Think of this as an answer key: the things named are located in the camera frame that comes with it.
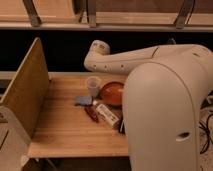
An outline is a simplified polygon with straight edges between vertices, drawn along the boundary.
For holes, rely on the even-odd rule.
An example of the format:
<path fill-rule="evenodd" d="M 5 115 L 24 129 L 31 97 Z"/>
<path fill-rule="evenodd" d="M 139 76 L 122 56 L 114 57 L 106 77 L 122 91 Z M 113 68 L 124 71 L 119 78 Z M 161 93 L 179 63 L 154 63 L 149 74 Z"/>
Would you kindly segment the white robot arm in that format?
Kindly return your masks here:
<path fill-rule="evenodd" d="M 200 171 L 200 108 L 213 91 L 213 51 L 176 44 L 112 54 L 95 40 L 84 66 L 127 76 L 122 111 L 132 171 Z"/>

